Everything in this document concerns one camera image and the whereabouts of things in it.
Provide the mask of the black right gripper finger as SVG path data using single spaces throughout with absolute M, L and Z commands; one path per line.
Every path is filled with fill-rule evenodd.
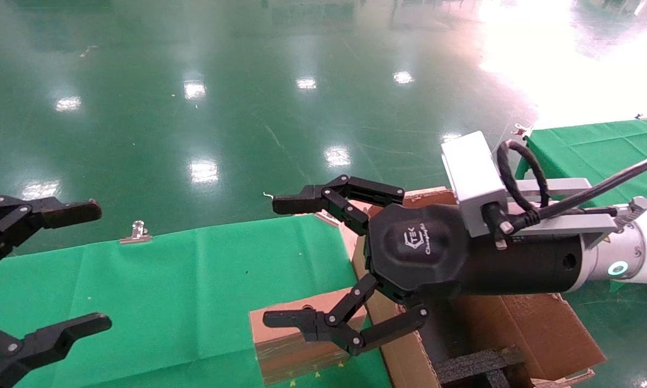
M 326 211 L 348 226 L 356 235 L 367 235 L 369 216 L 350 201 L 355 200 L 382 208 L 402 204 L 405 190 L 349 175 L 340 175 L 321 185 L 306 185 L 295 196 L 275 196 L 272 209 L 276 214 L 309 214 Z
M 424 326 L 429 311 L 418 304 L 362 331 L 353 329 L 350 319 L 373 296 L 379 284 L 375 275 L 366 274 L 328 313 L 315 309 L 266 311 L 263 324 L 269 328 L 297 328 L 306 342 L 333 342 L 351 356 L 377 349 Z

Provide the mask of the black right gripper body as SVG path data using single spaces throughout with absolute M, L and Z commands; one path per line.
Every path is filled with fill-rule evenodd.
M 368 271 L 397 303 L 413 297 L 563 293 L 579 278 L 583 248 L 574 235 L 470 236 L 457 206 L 393 204 L 368 223 Z

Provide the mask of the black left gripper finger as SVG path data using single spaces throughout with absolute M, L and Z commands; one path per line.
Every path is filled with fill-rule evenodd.
M 40 229 L 55 229 L 101 219 L 102 209 L 90 199 L 62 203 L 55 197 L 23 200 L 0 196 L 0 261 Z
M 0 330 L 0 387 L 13 387 L 28 373 L 65 359 L 76 341 L 112 328 L 101 313 L 82 315 L 28 333 L 22 339 Z

